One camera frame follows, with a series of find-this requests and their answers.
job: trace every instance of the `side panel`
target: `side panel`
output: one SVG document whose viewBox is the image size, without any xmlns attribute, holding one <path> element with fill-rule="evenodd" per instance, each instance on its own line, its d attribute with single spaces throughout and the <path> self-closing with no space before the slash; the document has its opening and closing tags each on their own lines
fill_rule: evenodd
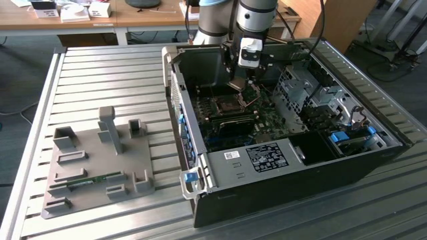
<svg viewBox="0 0 427 240">
<path fill-rule="evenodd" d="M 353 184 L 407 149 L 397 146 L 369 156 L 202 195 L 195 205 L 194 227 L 256 214 L 260 210 Z"/>
</svg>

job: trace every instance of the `cable on floor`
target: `cable on floor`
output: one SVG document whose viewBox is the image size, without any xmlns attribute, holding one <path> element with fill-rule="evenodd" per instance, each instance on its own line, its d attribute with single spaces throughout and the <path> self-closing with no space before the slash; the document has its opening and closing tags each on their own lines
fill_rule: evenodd
<svg viewBox="0 0 427 240">
<path fill-rule="evenodd" d="M 14 183 L 0 183 L 0 188 L 14 187 Z"/>
<path fill-rule="evenodd" d="M 32 125 L 32 121 L 24 116 L 24 112 L 32 108 L 34 106 L 36 106 L 39 104 L 39 102 L 36 101 L 34 104 L 26 106 L 22 110 L 15 111 L 15 112 L 0 112 L 0 116 L 12 116 L 19 114 L 22 116 L 22 118 L 30 123 L 30 125 Z"/>
<path fill-rule="evenodd" d="M 156 39 L 158 34 L 159 34 L 159 31 L 155 32 L 154 38 L 152 38 L 150 41 L 144 41 L 144 40 L 140 39 L 138 36 L 135 36 L 135 35 L 138 35 L 136 33 L 131 32 L 131 36 L 132 36 L 134 38 L 136 38 L 139 41 L 142 41 L 143 44 L 150 44 L 150 43 L 152 43 L 154 40 Z"/>
<path fill-rule="evenodd" d="M 138 35 L 138 36 L 140 36 L 140 35 L 143 35 L 146 32 L 143 31 L 140 34 L 136 34 L 135 32 L 131 32 L 132 34 L 135 34 L 135 35 Z"/>
<path fill-rule="evenodd" d="M 0 43 L 0 46 L 3 46 L 7 43 L 7 40 L 8 40 L 8 37 L 6 36 L 3 43 Z"/>
<path fill-rule="evenodd" d="M 387 61 L 387 60 L 379 61 L 379 62 L 374 63 L 373 65 L 367 66 L 367 68 L 366 68 L 367 74 L 369 74 L 374 79 L 377 79 L 378 81 L 381 81 L 381 82 L 383 82 L 383 83 L 391 83 L 391 82 L 395 82 L 397 80 L 399 80 L 401 78 L 403 78 L 405 76 L 407 76 L 407 75 L 411 73 L 411 72 L 406 72 L 405 74 L 402 74 L 401 76 L 398 76 L 398 77 L 395 77 L 395 78 L 393 78 L 393 79 L 390 79 L 390 80 L 385 80 L 385 79 L 379 78 L 378 76 L 375 76 L 375 75 L 373 74 L 371 69 L 373 69 L 374 67 L 382 65 L 382 64 L 386 64 L 386 63 L 390 64 L 390 61 Z"/>
</svg>

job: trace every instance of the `wooden desk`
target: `wooden desk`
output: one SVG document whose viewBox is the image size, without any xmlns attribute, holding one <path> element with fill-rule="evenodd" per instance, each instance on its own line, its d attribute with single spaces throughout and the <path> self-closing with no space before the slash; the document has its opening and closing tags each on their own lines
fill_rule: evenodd
<svg viewBox="0 0 427 240">
<path fill-rule="evenodd" d="M 0 0 L 0 36 L 116 33 L 119 45 L 127 45 L 128 32 L 186 30 L 179 2 L 180 0 L 162 0 L 159 8 L 138 12 L 139 9 L 127 5 L 124 0 L 110 0 L 110 18 L 92 17 L 91 21 L 62 23 L 59 17 L 38 18 L 35 13 L 27 11 L 27 7 L 18 7 L 11 0 Z M 279 11 L 294 29 L 302 18 L 287 14 L 284 7 L 280 3 Z M 198 29 L 198 25 L 199 21 L 190 21 L 190 29 Z M 284 27 L 279 18 L 274 27 Z M 288 38 L 287 33 L 288 31 L 280 32 L 283 38 Z"/>
<path fill-rule="evenodd" d="M 180 9 L 180 0 L 162 0 L 159 7 L 144 9 L 138 12 L 138 9 L 127 5 L 124 0 L 116 1 L 116 15 L 119 27 L 135 27 L 135 26 L 174 26 L 184 25 L 186 20 Z M 299 16 L 291 16 L 284 9 L 286 4 L 279 2 L 279 10 L 284 19 L 290 22 L 299 22 L 302 18 Z M 198 25 L 199 21 L 190 21 L 191 25 Z"/>
<path fill-rule="evenodd" d="M 108 25 L 104 27 L 114 27 L 118 25 L 116 0 L 110 0 L 110 3 L 112 8 L 110 18 L 92 17 L 91 21 L 62 23 L 59 17 L 38 18 L 34 12 L 27 11 L 27 6 L 18 7 L 11 0 L 0 0 L 0 30 L 92 28 L 100 24 Z"/>
<path fill-rule="evenodd" d="M 186 30 L 186 20 L 179 3 L 180 0 L 162 0 L 162 5 L 159 7 L 144 9 L 143 11 L 138 12 L 138 9 L 127 5 L 124 0 L 116 0 L 116 33 Z M 302 20 L 302 17 L 290 15 L 286 7 L 287 5 L 279 1 L 279 12 L 284 17 L 290 28 L 294 30 L 298 22 Z M 198 29 L 198 25 L 198 20 L 190 21 L 190 29 Z M 274 29 L 271 32 L 275 37 L 283 39 L 291 38 L 279 17 L 276 17 L 272 27 Z M 123 36 L 123 34 L 118 35 L 119 45 L 124 45 L 127 39 L 120 39 L 120 36 Z"/>
</svg>

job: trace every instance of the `aluminum table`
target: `aluminum table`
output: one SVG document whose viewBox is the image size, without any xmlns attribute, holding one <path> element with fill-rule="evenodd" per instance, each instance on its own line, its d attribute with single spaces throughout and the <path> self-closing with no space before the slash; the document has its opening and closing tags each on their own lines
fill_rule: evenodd
<svg viewBox="0 0 427 240">
<path fill-rule="evenodd" d="M 318 50 L 417 145 L 358 183 L 195 229 L 163 87 L 164 45 L 80 47 L 54 54 L 0 239 L 427 239 L 426 128 L 327 42 Z M 116 124 L 135 118 L 147 123 L 156 191 L 43 219 L 54 130 L 96 128 L 98 108 L 110 105 Z"/>
</svg>

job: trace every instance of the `white cable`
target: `white cable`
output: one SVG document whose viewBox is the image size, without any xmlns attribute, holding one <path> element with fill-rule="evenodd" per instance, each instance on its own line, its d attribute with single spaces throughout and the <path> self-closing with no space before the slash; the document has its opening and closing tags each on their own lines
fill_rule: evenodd
<svg viewBox="0 0 427 240">
<path fill-rule="evenodd" d="M 32 106 L 38 105 L 39 102 L 36 101 L 34 104 L 26 106 L 20 111 L 15 111 L 15 112 L 0 112 L 2 116 L 10 116 L 10 115 L 16 115 L 20 114 L 22 112 L 24 112 L 27 109 L 30 109 Z"/>
<path fill-rule="evenodd" d="M 36 101 L 34 104 L 26 106 L 20 111 L 15 112 L 0 112 L 0 116 L 11 116 L 19 114 L 22 118 L 30 123 L 30 125 L 34 125 L 32 121 L 24 116 L 24 111 L 27 111 L 32 106 L 36 106 L 39 102 Z"/>
<path fill-rule="evenodd" d="M 22 116 L 23 119 L 30 123 L 30 125 L 34 125 L 32 121 L 24 116 L 24 114 L 20 112 L 19 115 Z"/>
</svg>

